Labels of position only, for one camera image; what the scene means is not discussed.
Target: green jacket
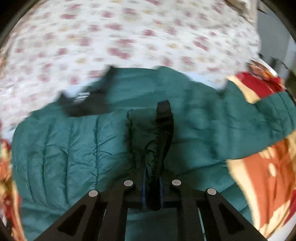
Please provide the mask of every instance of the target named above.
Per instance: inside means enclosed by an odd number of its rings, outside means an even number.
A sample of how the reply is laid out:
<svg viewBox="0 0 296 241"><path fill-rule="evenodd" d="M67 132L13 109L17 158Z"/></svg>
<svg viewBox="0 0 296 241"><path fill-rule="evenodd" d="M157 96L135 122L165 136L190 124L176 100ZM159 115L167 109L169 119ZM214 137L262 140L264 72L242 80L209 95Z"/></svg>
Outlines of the green jacket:
<svg viewBox="0 0 296 241"><path fill-rule="evenodd" d="M98 88L100 81L89 89ZM193 188L215 188L252 221L225 160L259 152L295 129L296 108L287 93L250 104L232 82L217 91L166 67L118 69L106 95L109 113L68 117L55 102L17 127L13 178L29 241L87 191L125 180L143 155L153 174L156 146L148 143L156 138L156 107L164 100L170 101L175 125L166 168ZM130 212L126 240L177 240L175 214Z"/></svg>

